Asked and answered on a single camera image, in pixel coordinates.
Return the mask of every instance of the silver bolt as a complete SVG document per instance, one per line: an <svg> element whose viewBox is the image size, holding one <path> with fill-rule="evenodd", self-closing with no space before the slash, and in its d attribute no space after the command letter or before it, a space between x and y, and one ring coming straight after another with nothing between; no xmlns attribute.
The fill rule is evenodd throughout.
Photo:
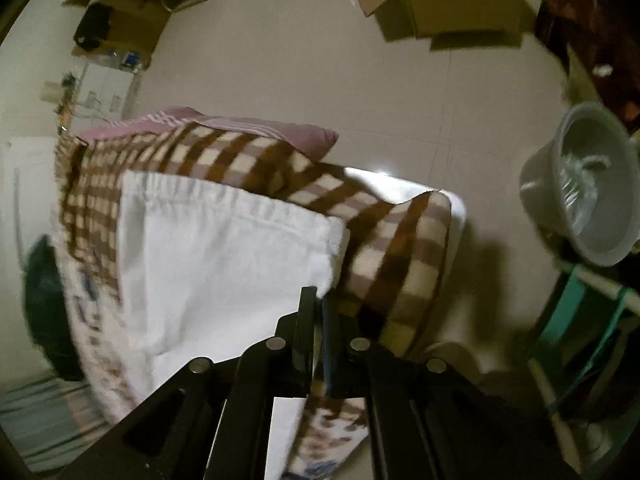
<svg viewBox="0 0 640 480"><path fill-rule="evenodd" d="M447 364L438 357L433 357L427 361L427 370L432 374L441 374L447 371Z"/></svg>
<svg viewBox="0 0 640 480"><path fill-rule="evenodd" d="M371 346L371 341L369 341L365 337L357 337L356 339L352 339L349 343L349 346L353 348L356 352L364 352L365 350L369 350Z"/></svg>
<svg viewBox="0 0 640 480"><path fill-rule="evenodd" d="M270 337L267 339L267 348L269 350L281 350L286 344L287 342L281 337Z"/></svg>
<svg viewBox="0 0 640 480"><path fill-rule="evenodd" d="M206 357L196 357L189 363L189 370L194 374L201 374L209 370L210 366L210 361Z"/></svg>

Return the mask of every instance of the gray bucket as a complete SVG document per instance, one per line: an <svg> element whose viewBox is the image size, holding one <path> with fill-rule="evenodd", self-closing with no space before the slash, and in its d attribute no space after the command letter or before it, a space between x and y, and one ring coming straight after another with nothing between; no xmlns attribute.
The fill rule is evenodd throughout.
<svg viewBox="0 0 640 480"><path fill-rule="evenodd" d="M568 154L610 160L608 168L594 172L598 199L579 233L564 208L560 182L562 157ZM572 108L556 136L522 168L520 199L536 224L566 237L586 261L601 267L618 263L640 233L640 170L626 128L599 103Z"/></svg>

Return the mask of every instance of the beige floor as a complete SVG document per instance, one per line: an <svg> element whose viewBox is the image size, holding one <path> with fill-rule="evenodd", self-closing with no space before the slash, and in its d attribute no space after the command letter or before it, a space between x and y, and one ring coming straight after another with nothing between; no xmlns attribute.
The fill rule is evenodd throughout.
<svg viewBox="0 0 640 480"><path fill-rule="evenodd" d="M329 161L458 193L469 222L431 331L488 372L510 366L556 278L517 183L566 111L563 81L532 36L520 49L432 52L428 40L385 43L355 0L210 0L171 17L138 110L334 128Z"/></svg>

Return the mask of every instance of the pink cushion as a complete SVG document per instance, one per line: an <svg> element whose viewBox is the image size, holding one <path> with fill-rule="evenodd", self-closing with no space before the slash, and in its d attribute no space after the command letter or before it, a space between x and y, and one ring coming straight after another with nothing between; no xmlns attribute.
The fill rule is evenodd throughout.
<svg viewBox="0 0 640 480"><path fill-rule="evenodd" d="M338 134L311 124L290 124L261 119L206 116L188 107L171 107L129 121L112 121L78 134L92 142L140 132L159 134L181 124L196 122L209 128L249 132L271 139L285 140L313 160L321 160L338 140Z"/></svg>

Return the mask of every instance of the dark green bag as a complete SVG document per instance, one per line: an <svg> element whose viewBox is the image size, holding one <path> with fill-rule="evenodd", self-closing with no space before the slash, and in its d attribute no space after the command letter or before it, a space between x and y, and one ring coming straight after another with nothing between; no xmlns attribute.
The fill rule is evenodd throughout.
<svg viewBox="0 0 640 480"><path fill-rule="evenodd" d="M71 340L56 255L46 235L37 241L27 260L24 317L32 341L42 347L60 378L82 380L84 373Z"/></svg>

